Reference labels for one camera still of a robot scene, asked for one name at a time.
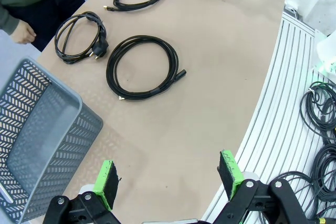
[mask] person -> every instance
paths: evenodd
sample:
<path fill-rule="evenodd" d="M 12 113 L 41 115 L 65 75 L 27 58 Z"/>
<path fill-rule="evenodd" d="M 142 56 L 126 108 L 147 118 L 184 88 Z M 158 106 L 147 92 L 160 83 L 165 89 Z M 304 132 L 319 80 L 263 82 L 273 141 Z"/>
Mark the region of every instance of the person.
<path fill-rule="evenodd" d="M 60 24 L 85 0 L 0 0 L 0 29 L 43 51 Z"/>

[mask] dark pants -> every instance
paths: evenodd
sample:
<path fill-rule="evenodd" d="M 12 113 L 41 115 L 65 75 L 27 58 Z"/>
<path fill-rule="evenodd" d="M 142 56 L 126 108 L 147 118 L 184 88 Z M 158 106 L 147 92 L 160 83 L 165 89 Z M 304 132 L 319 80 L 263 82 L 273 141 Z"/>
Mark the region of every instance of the dark pants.
<path fill-rule="evenodd" d="M 5 8 L 18 19 L 27 22 L 36 38 L 32 43 L 39 51 L 43 51 L 53 38 L 59 25 L 71 17 L 85 0 L 42 0 L 25 7 Z"/>

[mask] cable connector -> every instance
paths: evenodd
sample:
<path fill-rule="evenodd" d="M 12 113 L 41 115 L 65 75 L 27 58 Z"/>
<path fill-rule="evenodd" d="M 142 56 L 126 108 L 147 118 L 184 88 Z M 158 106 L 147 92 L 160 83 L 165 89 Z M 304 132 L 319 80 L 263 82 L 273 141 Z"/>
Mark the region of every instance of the cable connector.
<path fill-rule="evenodd" d="M 109 10 L 110 12 L 114 12 L 116 9 L 107 5 L 103 6 L 105 10 Z"/>
<path fill-rule="evenodd" d="M 100 37 L 99 40 L 92 46 L 92 53 L 90 56 L 95 55 L 96 60 L 103 57 L 106 54 L 109 44 L 104 37 Z"/>
<path fill-rule="evenodd" d="M 314 91 L 314 89 L 309 88 L 308 91 L 307 91 L 307 93 L 308 93 L 308 92 L 312 92 L 313 95 L 315 95 L 315 91 Z"/>
<path fill-rule="evenodd" d="M 182 77 L 184 77 L 186 75 L 187 71 L 185 69 L 183 69 L 181 72 L 179 72 L 176 77 L 174 82 L 177 82 L 178 80 L 180 80 Z"/>
<path fill-rule="evenodd" d="M 315 222 L 315 223 L 318 223 L 318 224 L 322 224 L 322 223 L 324 223 L 324 224 L 336 224 L 336 219 L 334 219 L 334 218 L 319 218 L 317 220 L 317 222 Z"/>

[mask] hand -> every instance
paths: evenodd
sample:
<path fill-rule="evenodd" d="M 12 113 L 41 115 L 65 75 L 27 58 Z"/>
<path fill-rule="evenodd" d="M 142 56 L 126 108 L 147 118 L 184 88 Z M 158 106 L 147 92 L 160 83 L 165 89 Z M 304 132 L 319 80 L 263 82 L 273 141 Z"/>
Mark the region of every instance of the hand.
<path fill-rule="evenodd" d="M 15 43 L 27 44 L 35 40 L 36 34 L 28 23 L 20 20 L 10 37 Z"/>

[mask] slatted metal panel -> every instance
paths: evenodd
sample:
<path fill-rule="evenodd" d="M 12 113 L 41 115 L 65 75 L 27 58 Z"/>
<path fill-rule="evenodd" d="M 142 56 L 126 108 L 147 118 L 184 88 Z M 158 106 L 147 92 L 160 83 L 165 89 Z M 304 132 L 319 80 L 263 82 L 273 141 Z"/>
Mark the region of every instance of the slatted metal panel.
<path fill-rule="evenodd" d="M 309 85 L 317 80 L 328 81 L 311 69 L 313 49 L 314 30 L 283 13 L 266 80 L 236 155 L 240 170 L 256 173 L 263 183 L 289 170 L 309 175 L 322 147 L 322 139 L 308 130 L 299 114 L 300 99 Z M 294 191 L 304 185 L 300 180 L 291 182 Z M 312 193 L 306 188 L 297 197 L 305 210 Z M 226 203 L 221 185 L 202 219 L 212 223 Z M 326 216 L 335 217 L 336 210 L 328 211 Z M 246 223 L 259 223 L 257 213 L 251 214 Z"/>

